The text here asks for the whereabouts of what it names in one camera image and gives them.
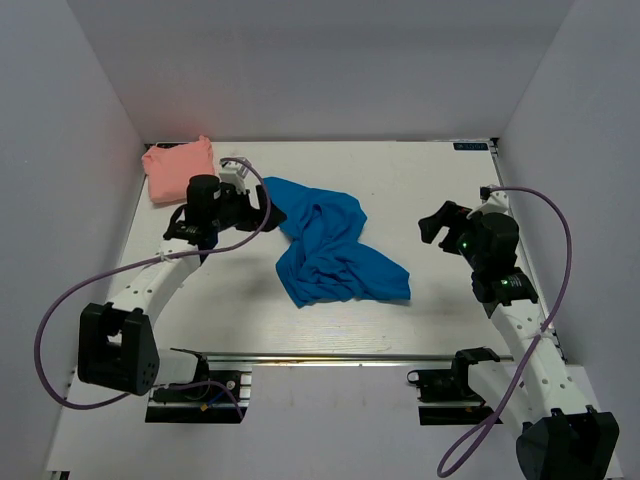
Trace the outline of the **blue t-shirt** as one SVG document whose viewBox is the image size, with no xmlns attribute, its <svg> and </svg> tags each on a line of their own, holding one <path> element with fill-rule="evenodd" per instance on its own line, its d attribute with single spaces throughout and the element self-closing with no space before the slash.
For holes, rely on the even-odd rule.
<svg viewBox="0 0 640 480">
<path fill-rule="evenodd" d="M 355 197 L 278 177 L 265 184 L 272 204 L 286 216 L 280 230 L 290 245 L 275 268 L 296 307 L 411 299 L 409 272 L 359 241 L 367 216 Z"/>
</svg>

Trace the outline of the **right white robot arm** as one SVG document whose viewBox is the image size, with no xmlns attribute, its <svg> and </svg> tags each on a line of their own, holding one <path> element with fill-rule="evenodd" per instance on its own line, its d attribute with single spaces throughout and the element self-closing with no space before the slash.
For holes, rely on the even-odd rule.
<svg viewBox="0 0 640 480">
<path fill-rule="evenodd" d="M 440 248 L 467 261 L 474 296 L 518 364 L 509 373 L 488 347 L 460 350 L 447 370 L 408 374 L 421 400 L 478 400 L 490 407 L 511 429 L 527 479 L 605 478 L 618 423 L 582 393 L 544 329 L 538 294 L 516 264 L 516 221 L 503 206 L 472 210 L 447 201 L 418 225 L 425 243 L 447 231 Z"/>
</svg>

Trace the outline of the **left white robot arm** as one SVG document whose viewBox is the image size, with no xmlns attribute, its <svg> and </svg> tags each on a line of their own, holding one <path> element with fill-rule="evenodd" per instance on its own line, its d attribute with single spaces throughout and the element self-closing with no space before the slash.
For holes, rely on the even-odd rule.
<svg viewBox="0 0 640 480">
<path fill-rule="evenodd" d="M 268 232 L 286 216 L 272 204 L 265 184 L 253 207 L 241 181 L 215 175 L 190 179 L 185 204 L 170 217 L 154 261 L 106 303 L 80 316 L 78 376 L 87 384 L 142 396 L 176 385 L 199 399 L 211 387 L 204 358 L 193 351 L 158 348 L 154 325 L 172 296 L 216 249 L 222 232 Z"/>
</svg>

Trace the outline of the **blue label sticker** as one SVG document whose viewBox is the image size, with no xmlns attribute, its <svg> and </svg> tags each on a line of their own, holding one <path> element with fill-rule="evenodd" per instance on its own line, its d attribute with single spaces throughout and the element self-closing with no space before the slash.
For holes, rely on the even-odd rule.
<svg viewBox="0 0 640 480">
<path fill-rule="evenodd" d="M 454 142 L 453 148 L 456 151 L 488 151 L 486 142 Z"/>
</svg>

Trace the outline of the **folded pink t-shirt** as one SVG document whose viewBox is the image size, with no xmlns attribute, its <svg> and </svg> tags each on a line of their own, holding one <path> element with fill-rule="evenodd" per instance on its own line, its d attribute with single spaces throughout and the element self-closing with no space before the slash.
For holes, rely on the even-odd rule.
<svg viewBox="0 0 640 480">
<path fill-rule="evenodd" d="M 170 148 L 152 146 L 141 161 L 149 198 L 156 205 L 185 200 L 193 176 L 215 174 L 212 143 L 205 136 Z"/>
</svg>

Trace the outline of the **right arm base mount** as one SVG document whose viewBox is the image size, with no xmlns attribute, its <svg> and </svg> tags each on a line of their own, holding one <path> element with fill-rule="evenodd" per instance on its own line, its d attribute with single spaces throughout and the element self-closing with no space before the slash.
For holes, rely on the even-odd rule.
<svg viewBox="0 0 640 480">
<path fill-rule="evenodd" d="M 407 382 L 418 391 L 421 426 L 473 426 L 489 418 L 493 410 L 468 383 L 469 368 L 481 362 L 501 361 L 490 348 L 458 351 L 446 369 L 419 369 L 407 373 Z"/>
</svg>

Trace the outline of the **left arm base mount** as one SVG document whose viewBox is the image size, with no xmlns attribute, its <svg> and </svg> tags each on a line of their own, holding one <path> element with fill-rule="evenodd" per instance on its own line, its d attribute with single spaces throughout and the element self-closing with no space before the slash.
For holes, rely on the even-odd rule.
<svg viewBox="0 0 640 480">
<path fill-rule="evenodd" d="M 245 414 L 251 394 L 250 370 L 211 370 L 209 379 L 223 384 Z M 156 389 L 149 398 L 145 422 L 149 424 L 240 424 L 242 419 L 219 386 L 188 390 Z"/>
</svg>

